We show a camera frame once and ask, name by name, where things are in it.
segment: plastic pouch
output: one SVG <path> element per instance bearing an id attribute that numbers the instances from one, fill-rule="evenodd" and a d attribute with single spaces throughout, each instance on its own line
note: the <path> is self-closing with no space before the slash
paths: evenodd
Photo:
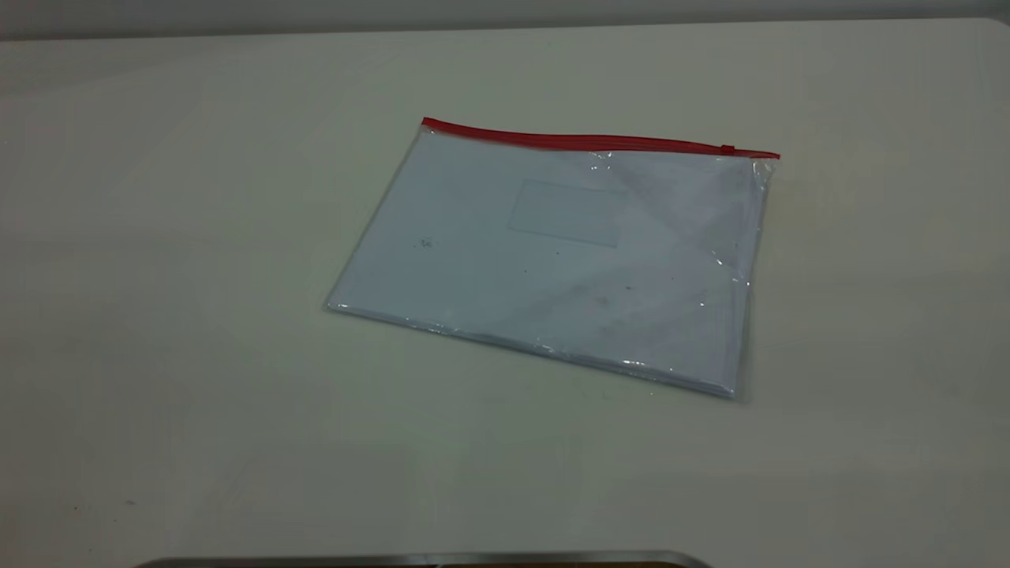
<path id="1" fill-rule="evenodd" d="M 425 118 L 328 306 L 734 397 L 778 159 Z"/>

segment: white table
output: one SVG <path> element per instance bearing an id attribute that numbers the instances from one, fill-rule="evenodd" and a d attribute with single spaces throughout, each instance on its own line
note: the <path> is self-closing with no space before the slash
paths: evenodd
<path id="1" fill-rule="evenodd" d="M 0 565 L 1002 566 L 1010 27 L 0 44 Z M 781 152 L 749 400 L 324 311 L 423 115 Z"/>

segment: red zipper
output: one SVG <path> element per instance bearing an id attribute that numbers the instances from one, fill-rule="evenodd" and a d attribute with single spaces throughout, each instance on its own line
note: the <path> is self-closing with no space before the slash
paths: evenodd
<path id="1" fill-rule="evenodd" d="M 527 134 L 505 130 L 487 130 L 451 122 L 442 122 L 424 117 L 421 121 L 432 130 L 456 136 L 488 140 L 512 146 L 524 146 L 541 150 L 570 150 L 573 152 L 606 152 L 623 150 L 631 152 L 679 152 L 681 154 L 707 154 L 712 156 L 739 156 L 742 158 L 769 158 L 778 160 L 780 156 L 772 152 L 738 150 L 731 146 L 711 146 L 707 144 L 641 136 L 613 136 L 604 134 Z"/>

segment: table surface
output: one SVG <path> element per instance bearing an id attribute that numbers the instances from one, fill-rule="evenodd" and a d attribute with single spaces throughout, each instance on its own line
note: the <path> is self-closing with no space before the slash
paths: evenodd
<path id="1" fill-rule="evenodd" d="M 0 564 L 1002 566 L 1010 27 L 0 44 Z M 729 402 L 327 312 L 424 115 L 781 152 Z"/>

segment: gray wall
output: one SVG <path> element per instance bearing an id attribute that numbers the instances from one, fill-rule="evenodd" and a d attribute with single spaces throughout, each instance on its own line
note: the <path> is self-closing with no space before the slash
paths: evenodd
<path id="1" fill-rule="evenodd" d="M 979 16 L 1010 0 L 0 0 L 0 38 Z"/>

